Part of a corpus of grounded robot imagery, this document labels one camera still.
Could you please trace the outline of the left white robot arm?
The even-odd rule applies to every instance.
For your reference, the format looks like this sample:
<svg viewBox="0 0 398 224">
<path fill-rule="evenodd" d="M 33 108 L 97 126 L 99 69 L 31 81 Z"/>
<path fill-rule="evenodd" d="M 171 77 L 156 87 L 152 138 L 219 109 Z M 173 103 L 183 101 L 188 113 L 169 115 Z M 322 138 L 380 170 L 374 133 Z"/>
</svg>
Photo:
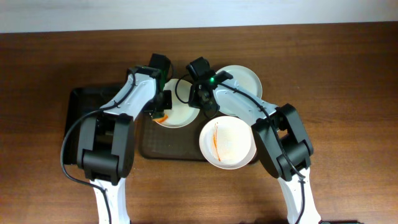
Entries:
<svg viewBox="0 0 398 224">
<path fill-rule="evenodd" d="M 131 221 L 125 183 L 134 162 L 134 121 L 146 107 L 156 116 L 170 108 L 170 92 L 164 91 L 169 69 L 169 64 L 128 69 L 120 90 L 78 121 L 76 164 L 95 192 L 100 223 Z"/>
</svg>

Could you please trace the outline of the orange green sponge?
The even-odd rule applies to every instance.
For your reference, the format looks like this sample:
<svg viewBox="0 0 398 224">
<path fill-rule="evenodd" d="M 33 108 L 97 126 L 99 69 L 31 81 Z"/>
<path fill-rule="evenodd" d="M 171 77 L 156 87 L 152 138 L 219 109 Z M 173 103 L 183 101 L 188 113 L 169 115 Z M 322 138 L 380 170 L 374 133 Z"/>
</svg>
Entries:
<svg viewBox="0 0 398 224">
<path fill-rule="evenodd" d="M 153 121 L 157 122 L 157 123 L 163 123 L 164 121 L 166 121 L 169 118 L 169 116 L 167 114 L 164 114 L 163 117 L 159 117 L 159 118 L 154 118 Z"/>
</svg>

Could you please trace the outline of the white plate front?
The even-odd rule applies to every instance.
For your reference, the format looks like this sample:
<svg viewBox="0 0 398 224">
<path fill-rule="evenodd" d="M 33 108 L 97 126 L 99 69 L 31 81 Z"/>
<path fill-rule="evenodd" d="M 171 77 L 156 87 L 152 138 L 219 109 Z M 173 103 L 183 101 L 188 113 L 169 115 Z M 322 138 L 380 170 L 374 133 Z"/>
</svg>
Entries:
<svg viewBox="0 0 398 224">
<path fill-rule="evenodd" d="M 210 164 L 226 170 L 244 167 L 257 152 L 251 128 L 233 116 L 220 116 L 207 122 L 198 143 Z"/>
</svg>

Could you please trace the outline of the white plate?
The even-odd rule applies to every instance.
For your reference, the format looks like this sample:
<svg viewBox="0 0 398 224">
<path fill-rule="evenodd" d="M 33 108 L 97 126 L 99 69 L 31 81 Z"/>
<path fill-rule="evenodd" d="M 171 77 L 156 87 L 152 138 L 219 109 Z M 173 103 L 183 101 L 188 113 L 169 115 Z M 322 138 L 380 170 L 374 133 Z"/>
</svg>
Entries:
<svg viewBox="0 0 398 224">
<path fill-rule="evenodd" d="M 244 167 L 257 152 L 251 128 L 233 116 L 220 116 L 207 122 L 198 143 L 210 164 L 226 170 Z"/>
<path fill-rule="evenodd" d="M 250 93 L 257 98 L 262 98 L 262 84 L 259 77 L 252 70 L 241 65 L 228 65 L 219 69 L 216 72 L 216 77 L 222 71 L 233 76 L 233 79 L 228 80 L 226 85 L 246 91 L 247 94 Z M 252 101 L 245 96 L 234 93 L 224 86 L 219 86 L 216 89 L 216 100 L 220 106 L 220 112 L 229 116 L 236 116 L 236 112 L 241 111 L 241 108 L 245 109 L 253 105 Z"/>
<path fill-rule="evenodd" d="M 186 80 L 180 80 L 173 78 L 165 84 L 165 89 L 172 92 L 172 109 L 165 110 L 165 114 L 169 118 L 163 123 L 157 123 L 166 128 L 181 128 L 196 119 L 200 110 L 192 108 L 188 104 L 182 103 L 175 94 L 175 87 L 177 86 L 177 95 L 182 101 L 188 101 L 190 94 L 190 87 L 192 84 Z"/>
</svg>

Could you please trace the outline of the black plastic tray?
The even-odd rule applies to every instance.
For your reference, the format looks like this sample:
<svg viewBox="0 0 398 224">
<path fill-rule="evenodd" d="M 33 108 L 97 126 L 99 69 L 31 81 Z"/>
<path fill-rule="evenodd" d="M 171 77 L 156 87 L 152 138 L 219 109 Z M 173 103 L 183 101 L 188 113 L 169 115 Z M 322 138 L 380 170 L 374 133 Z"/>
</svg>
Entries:
<svg viewBox="0 0 398 224">
<path fill-rule="evenodd" d="M 72 124 L 82 116 L 97 110 L 100 106 L 110 101 L 120 90 L 119 86 L 94 86 L 86 88 L 75 88 L 71 91 L 68 103 L 67 121 L 65 130 L 68 131 Z M 127 167 L 134 162 L 134 140 L 129 135 L 134 132 L 134 121 L 132 116 L 121 114 L 120 116 L 106 114 L 107 121 L 97 118 L 98 132 L 95 134 L 93 149 L 108 150 L 119 153 L 115 147 L 126 149 L 119 156 Z M 76 165 L 78 160 L 78 143 L 80 137 L 80 125 L 71 132 L 64 149 L 63 163 L 65 165 Z"/>
</svg>

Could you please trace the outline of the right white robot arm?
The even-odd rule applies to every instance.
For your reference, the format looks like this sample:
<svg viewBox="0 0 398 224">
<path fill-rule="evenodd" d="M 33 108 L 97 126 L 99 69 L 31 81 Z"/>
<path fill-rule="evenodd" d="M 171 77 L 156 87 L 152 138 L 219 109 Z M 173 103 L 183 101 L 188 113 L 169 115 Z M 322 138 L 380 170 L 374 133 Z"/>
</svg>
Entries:
<svg viewBox="0 0 398 224">
<path fill-rule="evenodd" d="M 289 223 L 321 223 L 309 181 L 313 146 L 297 110 L 262 100 L 228 72 L 189 75 L 190 106 L 226 108 L 251 127 L 262 166 L 281 186 Z"/>
</svg>

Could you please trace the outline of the brown serving tray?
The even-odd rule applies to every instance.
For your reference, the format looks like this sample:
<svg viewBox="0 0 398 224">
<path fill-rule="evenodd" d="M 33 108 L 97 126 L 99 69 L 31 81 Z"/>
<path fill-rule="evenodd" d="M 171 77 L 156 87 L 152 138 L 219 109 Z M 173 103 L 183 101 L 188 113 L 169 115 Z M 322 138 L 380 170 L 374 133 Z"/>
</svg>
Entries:
<svg viewBox="0 0 398 224">
<path fill-rule="evenodd" d="M 146 159 L 205 162 L 199 147 L 199 136 L 204 125 L 209 122 L 203 112 L 190 124 L 181 128 L 166 128 L 144 114 L 138 122 L 138 151 Z"/>
</svg>

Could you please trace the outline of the white plate back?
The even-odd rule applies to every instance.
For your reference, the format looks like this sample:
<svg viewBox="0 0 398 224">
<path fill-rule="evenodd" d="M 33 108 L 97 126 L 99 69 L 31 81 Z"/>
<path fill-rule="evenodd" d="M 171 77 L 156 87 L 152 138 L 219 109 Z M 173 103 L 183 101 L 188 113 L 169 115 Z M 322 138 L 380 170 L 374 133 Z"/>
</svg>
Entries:
<svg viewBox="0 0 398 224">
<path fill-rule="evenodd" d="M 228 80 L 226 85 L 246 91 L 247 94 L 250 93 L 257 98 L 262 98 L 262 84 L 259 77 L 252 70 L 241 65 L 228 65 L 219 69 L 216 72 L 216 77 L 222 71 L 233 76 L 233 79 Z M 220 106 L 220 112 L 229 116 L 236 116 L 236 112 L 241 111 L 241 108 L 245 109 L 253 105 L 252 101 L 245 96 L 234 93 L 224 86 L 219 86 L 216 89 L 216 100 Z"/>
</svg>

